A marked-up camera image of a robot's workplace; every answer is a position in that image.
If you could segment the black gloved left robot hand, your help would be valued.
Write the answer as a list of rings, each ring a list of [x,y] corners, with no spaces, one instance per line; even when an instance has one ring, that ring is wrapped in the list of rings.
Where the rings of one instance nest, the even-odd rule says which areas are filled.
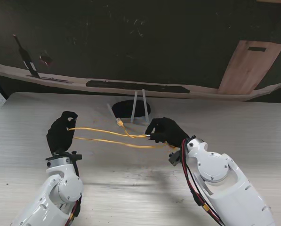
[[[77,118],[75,112],[64,111],[51,125],[46,138],[53,155],[66,152],[70,148],[75,132],[71,129],[76,127]]]

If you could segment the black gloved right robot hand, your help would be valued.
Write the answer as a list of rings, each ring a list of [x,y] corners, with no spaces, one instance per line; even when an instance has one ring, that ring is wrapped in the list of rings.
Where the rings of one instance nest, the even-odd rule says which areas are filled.
[[[166,117],[152,119],[145,134],[155,143],[166,142],[174,147],[180,147],[185,139],[190,138],[174,120]]]

